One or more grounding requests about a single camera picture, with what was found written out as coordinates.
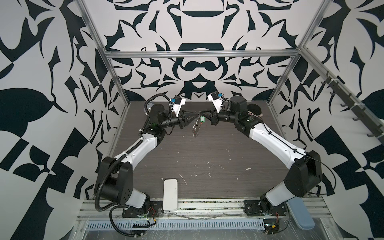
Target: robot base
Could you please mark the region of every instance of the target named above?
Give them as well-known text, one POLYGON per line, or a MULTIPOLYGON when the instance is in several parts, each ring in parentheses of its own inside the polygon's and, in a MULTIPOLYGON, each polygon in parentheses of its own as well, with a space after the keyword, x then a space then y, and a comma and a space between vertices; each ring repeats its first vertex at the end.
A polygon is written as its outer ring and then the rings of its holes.
POLYGON ((284 202, 278 206, 269 207, 268 209, 266 209, 263 200, 245 200, 244 205, 244 213, 249 217, 276 216, 276 213, 279 214, 279 216, 285 216, 286 212, 284 202))

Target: black round pad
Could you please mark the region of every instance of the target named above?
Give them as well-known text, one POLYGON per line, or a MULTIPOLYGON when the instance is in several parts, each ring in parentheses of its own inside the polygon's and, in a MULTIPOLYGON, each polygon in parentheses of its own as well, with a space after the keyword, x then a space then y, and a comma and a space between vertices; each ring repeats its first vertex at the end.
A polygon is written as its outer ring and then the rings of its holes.
POLYGON ((254 115, 260 115, 262 113, 261 107, 259 105, 251 103, 247 105, 247 109, 249 112, 253 113, 254 115))

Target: dark wooden table surface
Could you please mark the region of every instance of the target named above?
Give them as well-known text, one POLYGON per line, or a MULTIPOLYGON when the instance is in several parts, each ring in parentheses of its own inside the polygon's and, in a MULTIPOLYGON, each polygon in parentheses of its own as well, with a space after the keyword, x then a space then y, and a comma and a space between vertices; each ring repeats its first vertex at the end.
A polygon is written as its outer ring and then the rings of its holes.
MULTIPOLYGON (((264 122, 279 133, 266 102, 255 103, 262 108, 264 122)), ((182 109, 202 111, 212 107, 210 102, 187 102, 182 109)), ((139 138, 145 119, 144 102, 132 102, 114 155, 139 138)), ((206 120, 196 138, 192 125, 175 127, 138 164, 133 173, 137 190, 162 199, 163 179, 177 179, 179 199, 251 198, 260 197, 287 174, 288 169, 277 157, 238 132, 233 123, 212 126, 206 120)))

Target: light blue foam pad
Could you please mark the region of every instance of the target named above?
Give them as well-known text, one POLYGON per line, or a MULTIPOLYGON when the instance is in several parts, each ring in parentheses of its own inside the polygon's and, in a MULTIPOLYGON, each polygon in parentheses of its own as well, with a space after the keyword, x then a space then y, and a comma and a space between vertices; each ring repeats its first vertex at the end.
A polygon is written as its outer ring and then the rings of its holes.
POLYGON ((314 228, 314 221, 301 198, 294 197, 287 201, 287 205, 290 210, 291 218, 295 220, 299 228, 303 230, 314 228))

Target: black mounting plate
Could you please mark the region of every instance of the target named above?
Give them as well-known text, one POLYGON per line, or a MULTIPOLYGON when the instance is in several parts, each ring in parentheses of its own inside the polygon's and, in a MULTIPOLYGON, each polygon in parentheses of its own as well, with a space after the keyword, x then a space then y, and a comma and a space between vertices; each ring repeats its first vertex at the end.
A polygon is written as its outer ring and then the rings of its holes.
MULTIPOLYGON (((259 213, 259 212, 262 211, 262 210, 260 209, 259 202, 260 202, 260 200, 245 200, 245 201, 244 201, 244 213, 245 213, 247 216, 249 216, 249 217, 254 217, 254 216, 264 217, 264 216, 266 216, 266 215, 263 214, 263 213, 259 213)), ((276 207, 272 210, 270 216, 276 216, 276 213, 278 213, 279 216, 285 216, 285 212, 286 212, 286 205, 285 205, 285 203, 283 202, 282 204, 276 206, 276 207)))
MULTIPOLYGON (((149 209, 149 213, 148 213, 147 217, 156 217, 159 212, 163 212, 163 210, 162 210, 163 209, 163 201, 150 201, 148 209, 149 209)), ((137 209, 134 207, 130 207, 127 210, 123 210, 122 217, 123 218, 132 218, 132 217, 137 217, 137 214, 138 214, 137 209)))

